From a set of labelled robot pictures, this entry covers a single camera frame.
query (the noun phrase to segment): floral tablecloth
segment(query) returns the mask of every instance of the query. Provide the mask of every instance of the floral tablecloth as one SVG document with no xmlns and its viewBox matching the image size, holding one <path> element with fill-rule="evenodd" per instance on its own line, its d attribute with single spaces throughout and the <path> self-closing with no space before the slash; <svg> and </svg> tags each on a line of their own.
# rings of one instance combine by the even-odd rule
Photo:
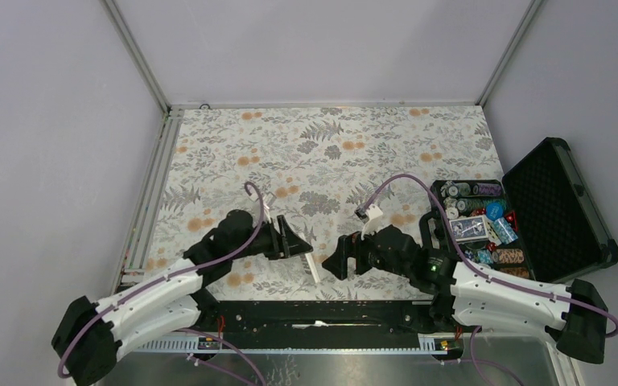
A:
<svg viewBox="0 0 618 386">
<path fill-rule="evenodd" d="M 187 110 L 144 269 L 150 277 L 199 241 L 232 209 L 257 217 L 243 190 L 273 194 L 271 215 L 285 215 L 314 246 L 322 281 L 301 257 L 233 262 L 208 289 L 220 300 L 428 299 L 408 281 L 372 269 L 339 281 L 320 262 L 337 239 L 358 231 L 353 212 L 388 177 L 499 179 L 503 172 L 480 107 Z M 412 182 L 392 183 L 378 200 L 384 225 L 420 243 L 418 219 L 430 205 Z"/>
</svg>

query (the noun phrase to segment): deck of playing cards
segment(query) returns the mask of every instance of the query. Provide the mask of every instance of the deck of playing cards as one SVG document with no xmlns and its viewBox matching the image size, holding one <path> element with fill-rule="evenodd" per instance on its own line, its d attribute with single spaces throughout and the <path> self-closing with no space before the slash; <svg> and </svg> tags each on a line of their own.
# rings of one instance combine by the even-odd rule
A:
<svg viewBox="0 0 618 386">
<path fill-rule="evenodd" d="M 489 230 L 484 216 L 449 220 L 449 224 L 454 239 L 459 243 L 489 240 Z"/>
</svg>

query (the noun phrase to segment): white wall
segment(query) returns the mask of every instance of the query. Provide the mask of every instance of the white wall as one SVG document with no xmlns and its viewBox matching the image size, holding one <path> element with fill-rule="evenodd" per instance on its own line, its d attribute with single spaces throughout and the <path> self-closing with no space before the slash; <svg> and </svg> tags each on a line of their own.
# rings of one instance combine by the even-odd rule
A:
<svg viewBox="0 0 618 386">
<path fill-rule="evenodd" d="M 474 101 L 529 0 L 120 0 L 172 103 Z"/>
<path fill-rule="evenodd" d="M 0 385 L 62 384 L 51 338 L 109 292 L 160 115 L 100 2 L 0 1 Z"/>
<path fill-rule="evenodd" d="M 546 2 L 485 110 L 505 170 L 565 138 L 618 242 L 618 1 Z M 585 277 L 618 316 L 618 265 Z M 587 386 L 618 384 L 618 337 Z"/>
</svg>

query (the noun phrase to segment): black case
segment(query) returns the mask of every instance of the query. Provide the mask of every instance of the black case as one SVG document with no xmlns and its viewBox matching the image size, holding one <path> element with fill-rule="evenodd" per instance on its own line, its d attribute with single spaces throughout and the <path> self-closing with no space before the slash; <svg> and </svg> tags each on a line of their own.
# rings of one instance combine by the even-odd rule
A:
<svg viewBox="0 0 618 386">
<path fill-rule="evenodd" d="M 432 184 L 440 202 L 443 202 L 441 187 L 445 182 L 438 180 Z M 498 183 L 496 180 L 455 182 Z M 499 248 L 522 249 L 525 264 L 517 266 L 527 268 L 534 280 L 562 283 L 617 263 L 617 243 L 600 216 L 564 139 L 544 139 L 501 182 L 502 198 L 508 204 L 506 213 L 516 213 L 519 238 Z"/>
</svg>

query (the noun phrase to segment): poker chip set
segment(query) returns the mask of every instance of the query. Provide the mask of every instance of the poker chip set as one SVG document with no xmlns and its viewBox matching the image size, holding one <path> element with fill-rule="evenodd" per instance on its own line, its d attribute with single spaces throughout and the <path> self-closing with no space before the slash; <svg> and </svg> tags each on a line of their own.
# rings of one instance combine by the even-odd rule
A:
<svg viewBox="0 0 618 386">
<path fill-rule="evenodd" d="M 617 263 L 618 247 L 565 140 L 546 138 L 499 182 L 438 180 L 452 235 L 433 207 L 440 248 L 514 276 L 565 282 Z"/>
</svg>

